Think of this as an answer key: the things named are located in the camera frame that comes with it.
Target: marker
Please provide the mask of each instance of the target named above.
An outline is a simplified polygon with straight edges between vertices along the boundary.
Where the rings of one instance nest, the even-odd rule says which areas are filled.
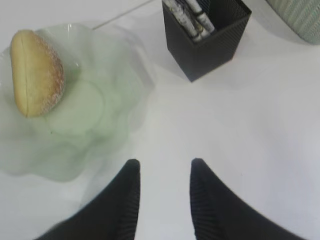
[[[215,30],[215,26],[210,21],[207,14],[202,10],[201,6],[197,2],[197,0],[185,0],[190,6],[191,10],[196,16],[196,19],[202,26],[209,32],[212,33]]]
[[[206,37],[208,37],[210,35],[210,33],[204,28],[204,26],[202,26],[199,23],[199,21],[196,19],[196,17],[190,12],[191,10],[188,7],[188,5],[185,7],[186,7],[185,12],[186,12],[187,16],[191,19],[195,29],[200,34],[202,39],[205,39]]]
[[[191,36],[193,42],[201,41],[202,37],[196,30],[190,18],[184,12],[181,5],[177,4],[175,0],[162,0],[163,3],[169,8],[170,12],[177,19],[177,21],[184,27],[186,32]]]

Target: sliced bun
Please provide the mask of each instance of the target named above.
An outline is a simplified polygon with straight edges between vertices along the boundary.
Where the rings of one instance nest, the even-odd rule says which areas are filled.
[[[64,92],[65,76],[57,52],[31,30],[20,30],[12,38],[11,66],[14,99],[26,117],[49,112]]]

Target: green glass dish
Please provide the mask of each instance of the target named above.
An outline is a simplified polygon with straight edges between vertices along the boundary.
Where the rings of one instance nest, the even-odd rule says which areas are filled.
[[[125,143],[129,116],[145,88],[130,47],[119,37],[80,24],[36,33],[62,60],[65,92],[45,116],[25,118],[14,100],[9,49],[0,54],[0,168],[68,181]]]

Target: black mesh container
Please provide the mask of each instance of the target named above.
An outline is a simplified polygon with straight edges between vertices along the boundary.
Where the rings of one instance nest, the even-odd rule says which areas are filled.
[[[233,58],[252,13],[241,0],[198,2],[216,29],[199,43],[162,4],[167,48],[191,82]]]

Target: frosted glass plate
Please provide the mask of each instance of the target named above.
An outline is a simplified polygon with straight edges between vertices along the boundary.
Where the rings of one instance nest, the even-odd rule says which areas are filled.
[[[67,181],[86,164],[116,151],[144,84],[125,41],[80,24],[37,33],[58,51],[66,88],[47,115],[25,118],[15,104],[9,49],[0,54],[0,168]]]

